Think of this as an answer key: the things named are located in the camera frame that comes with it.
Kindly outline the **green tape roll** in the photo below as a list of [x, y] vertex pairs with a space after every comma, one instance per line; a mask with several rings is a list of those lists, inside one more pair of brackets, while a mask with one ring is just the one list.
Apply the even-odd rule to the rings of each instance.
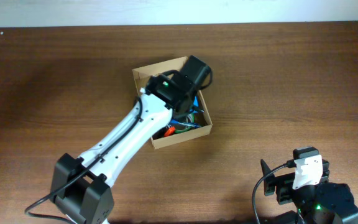
[[194, 114], [189, 114], [185, 118], [180, 118], [178, 123], [174, 125], [175, 134], [181, 134], [192, 129], [191, 126], [183, 125], [183, 123], [193, 123], [195, 121]]

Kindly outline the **blue plastic case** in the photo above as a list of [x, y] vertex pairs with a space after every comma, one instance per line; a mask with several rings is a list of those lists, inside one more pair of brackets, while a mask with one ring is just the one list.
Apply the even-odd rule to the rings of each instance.
[[195, 97], [194, 101], [193, 101], [193, 106], [194, 107], [199, 107], [199, 103], [198, 103], [198, 98]]

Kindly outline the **blue ballpoint pen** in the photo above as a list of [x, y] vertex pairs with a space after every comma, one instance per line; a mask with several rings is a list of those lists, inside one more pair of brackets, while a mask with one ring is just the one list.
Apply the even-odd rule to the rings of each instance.
[[191, 127], [191, 128], [201, 128], [201, 125], [199, 125], [199, 124], [179, 122], [179, 121], [177, 121], [175, 119], [172, 119], [170, 121], [170, 124], [182, 125], [182, 126]]

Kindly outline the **brown cardboard box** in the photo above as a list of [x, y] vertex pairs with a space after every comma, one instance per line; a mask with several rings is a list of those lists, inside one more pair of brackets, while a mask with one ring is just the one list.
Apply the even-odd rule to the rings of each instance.
[[[205, 136], [211, 132], [213, 124], [201, 92], [212, 83], [212, 69], [206, 63], [190, 55], [134, 68], [132, 74], [138, 90], [145, 88], [146, 92], [166, 102], [173, 110], [172, 119], [178, 121], [194, 114], [194, 123], [201, 125], [201, 128], [192, 128], [169, 137], [163, 136], [167, 128], [162, 128], [151, 138], [155, 149]], [[198, 98], [199, 108], [204, 110], [204, 113], [190, 113], [195, 97]]]

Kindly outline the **black white marker pen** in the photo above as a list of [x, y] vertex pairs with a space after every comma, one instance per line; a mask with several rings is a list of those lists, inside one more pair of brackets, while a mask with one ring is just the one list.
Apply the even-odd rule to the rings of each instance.
[[202, 110], [201, 108], [199, 108], [198, 106], [193, 105], [190, 108], [190, 113], [204, 113], [204, 110]]

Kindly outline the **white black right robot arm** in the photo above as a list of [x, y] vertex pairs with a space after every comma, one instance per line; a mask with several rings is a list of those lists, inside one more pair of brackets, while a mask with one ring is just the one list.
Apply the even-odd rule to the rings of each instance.
[[358, 224], [358, 207], [347, 184], [329, 181], [329, 162], [323, 161], [323, 174], [316, 185], [292, 188], [294, 173], [274, 176], [264, 160], [260, 161], [264, 179], [264, 194], [275, 194], [280, 205], [293, 203], [296, 210], [273, 218], [260, 218], [268, 224]]

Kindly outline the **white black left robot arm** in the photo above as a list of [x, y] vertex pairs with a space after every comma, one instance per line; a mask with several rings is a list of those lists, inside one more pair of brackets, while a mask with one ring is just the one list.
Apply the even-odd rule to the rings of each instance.
[[171, 120], [196, 111], [197, 95], [213, 78], [211, 67], [193, 55], [132, 72], [144, 85], [129, 114], [92, 148], [78, 157], [64, 154], [55, 164], [50, 200], [69, 223], [107, 223], [111, 187], [123, 168]]

